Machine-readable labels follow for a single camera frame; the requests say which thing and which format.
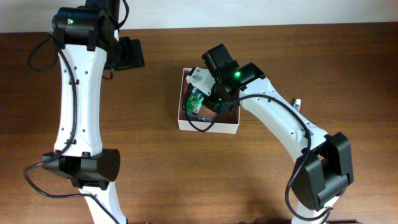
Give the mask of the green white small box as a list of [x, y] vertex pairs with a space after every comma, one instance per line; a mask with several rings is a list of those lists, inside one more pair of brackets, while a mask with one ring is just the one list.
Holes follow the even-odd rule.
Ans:
[[184, 100], [183, 109], [187, 110], [187, 113], [197, 115], [202, 107], [202, 102], [205, 99], [205, 94], [198, 88], [193, 87], [188, 95], [187, 99]]

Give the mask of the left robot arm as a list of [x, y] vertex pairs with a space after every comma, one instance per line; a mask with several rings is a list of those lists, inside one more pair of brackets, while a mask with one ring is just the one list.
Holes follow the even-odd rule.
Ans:
[[121, 156], [105, 149], [100, 134], [103, 72], [144, 66], [141, 43], [120, 37], [126, 1], [87, 1], [63, 7], [52, 20], [62, 69], [60, 126], [43, 168], [71, 181], [95, 223], [126, 223], [116, 192]]

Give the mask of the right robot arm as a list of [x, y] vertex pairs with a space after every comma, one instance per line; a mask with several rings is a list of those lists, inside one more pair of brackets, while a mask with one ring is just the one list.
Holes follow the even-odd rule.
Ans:
[[211, 110], [239, 105], [274, 134], [295, 163], [285, 189], [292, 223], [326, 223], [334, 203], [354, 181], [349, 139], [317, 127], [283, 99], [254, 63], [239, 65], [223, 45], [202, 56], [215, 83], [207, 92]]

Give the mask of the blue white toothbrush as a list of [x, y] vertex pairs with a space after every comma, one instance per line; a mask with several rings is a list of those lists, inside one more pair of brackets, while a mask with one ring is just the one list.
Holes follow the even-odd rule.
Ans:
[[189, 111], [187, 111], [186, 113], [184, 111], [182, 111], [182, 115], [184, 118], [188, 118], [191, 121], [202, 121], [202, 122], [207, 122], [207, 123], [213, 122], [213, 119], [211, 119], [211, 118], [196, 116]]

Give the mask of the white teal toothpaste tube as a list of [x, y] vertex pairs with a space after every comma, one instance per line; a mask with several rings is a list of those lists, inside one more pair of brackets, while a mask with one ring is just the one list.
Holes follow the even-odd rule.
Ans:
[[293, 107], [297, 112], [300, 112], [302, 100], [299, 98], [294, 99]]

